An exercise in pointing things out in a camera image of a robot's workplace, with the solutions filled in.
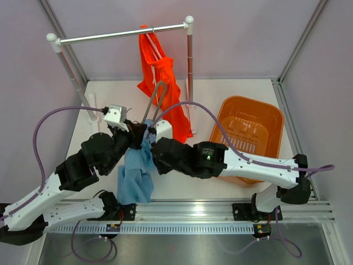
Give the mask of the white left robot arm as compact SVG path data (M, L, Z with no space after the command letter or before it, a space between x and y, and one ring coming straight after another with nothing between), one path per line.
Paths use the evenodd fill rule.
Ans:
M15 211L22 202L1 204L1 242L22 246L39 239L44 233L68 222L80 220L108 221L117 217L120 204L112 192L102 192L93 199L66 207L56 204L98 182L115 168L128 149L139 150L146 124L127 123L127 130L109 128L111 135L99 132L81 144L81 149L58 165L44 183L42 191L28 196L36 198Z

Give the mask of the light blue shorts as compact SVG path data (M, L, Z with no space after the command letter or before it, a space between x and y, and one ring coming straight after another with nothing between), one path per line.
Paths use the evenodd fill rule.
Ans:
M151 173L156 167L151 153L151 142L155 136L142 138L140 150L128 149L124 155L124 164L117 170L117 200L122 205L147 204L151 201L154 185Z

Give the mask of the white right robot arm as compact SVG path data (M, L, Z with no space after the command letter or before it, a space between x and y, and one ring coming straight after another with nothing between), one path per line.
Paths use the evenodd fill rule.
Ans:
M204 141L189 146L174 139L160 138L151 147L159 174L177 171L190 177L243 177L270 183L254 193L249 203L234 203L235 221L281 219L280 206L302 205L309 201L311 185L305 177L305 155L287 161L234 152L224 144Z

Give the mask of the pink clothes hanger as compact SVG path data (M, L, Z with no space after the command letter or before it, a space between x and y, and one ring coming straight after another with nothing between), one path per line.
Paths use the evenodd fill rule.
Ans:
M149 45L152 49L152 53L153 53L153 57L155 59L155 61L158 61L158 60L161 60L162 59L162 55L161 53L159 52L157 46L156 46L156 43L154 42L154 40L150 37L149 33L145 34L148 42L149 42ZM151 70L152 70L152 75L153 75L153 81L152 83L153 84L157 84L156 82L156 69L154 66L151 66Z

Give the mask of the orange shorts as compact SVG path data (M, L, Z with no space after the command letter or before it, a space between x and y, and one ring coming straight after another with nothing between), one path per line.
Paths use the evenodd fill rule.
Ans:
M153 75L151 66L154 66L156 69L156 82L164 82L167 89L165 90L163 86L158 88L153 104L158 105L159 102L162 102L161 111L165 111L169 107L180 102L181 89L177 85L173 72L174 60L165 54L156 34L149 33L149 35L156 43L156 46L162 55L162 59L155 61L152 49L145 34L139 35L138 44L140 49L143 80L137 85L137 87L148 97L152 96L156 87L156 84L152 83ZM163 119L171 123L174 139L185 143L188 138L192 137L191 124L184 113L183 107L178 106L173 108L163 116Z

